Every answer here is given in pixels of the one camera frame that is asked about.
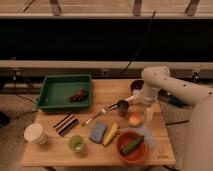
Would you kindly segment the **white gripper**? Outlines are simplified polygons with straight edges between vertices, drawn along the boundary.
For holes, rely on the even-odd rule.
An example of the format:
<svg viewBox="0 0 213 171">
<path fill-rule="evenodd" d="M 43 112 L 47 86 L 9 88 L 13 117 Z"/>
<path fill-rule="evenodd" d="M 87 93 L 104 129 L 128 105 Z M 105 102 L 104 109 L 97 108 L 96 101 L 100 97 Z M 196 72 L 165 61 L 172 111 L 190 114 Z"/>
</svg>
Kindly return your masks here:
<svg viewBox="0 0 213 171">
<path fill-rule="evenodd" d="M 155 88 L 143 88 L 142 89 L 142 102 L 144 105 L 150 106 L 153 104 L 158 97 L 158 90 Z M 146 109 L 146 119 L 147 121 L 152 121 L 154 115 L 154 110 L 151 107 Z"/>
</svg>

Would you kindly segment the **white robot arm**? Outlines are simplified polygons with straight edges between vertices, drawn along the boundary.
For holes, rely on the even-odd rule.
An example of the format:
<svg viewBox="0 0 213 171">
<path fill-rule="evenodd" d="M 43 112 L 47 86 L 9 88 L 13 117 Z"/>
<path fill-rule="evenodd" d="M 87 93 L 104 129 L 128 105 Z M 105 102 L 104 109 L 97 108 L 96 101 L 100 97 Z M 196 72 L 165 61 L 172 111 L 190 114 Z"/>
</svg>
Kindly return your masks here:
<svg viewBox="0 0 213 171">
<path fill-rule="evenodd" d="M 213 88 L 176 79 L 166 66 L 144 68 L 145 101 L 163 89 L 193 107 L 185 141 L 183 171 L 213 171 Z"/>
</svg>

